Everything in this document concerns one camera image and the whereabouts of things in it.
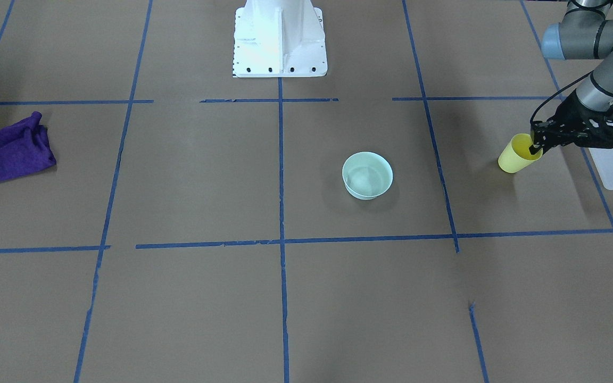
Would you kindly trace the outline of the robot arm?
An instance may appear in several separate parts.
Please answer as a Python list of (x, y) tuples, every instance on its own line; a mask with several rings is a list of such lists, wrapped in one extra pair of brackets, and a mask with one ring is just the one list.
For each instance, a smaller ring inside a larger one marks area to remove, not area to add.
[(530, 119), (531, 155), (557, 146), (613, 148), (613, 20), (611, 1), (569, 1), (562, 21), (544, 32), (547, 59), (598, 59), (594, 70), (568, 85), (571, 93), (545, 121)]

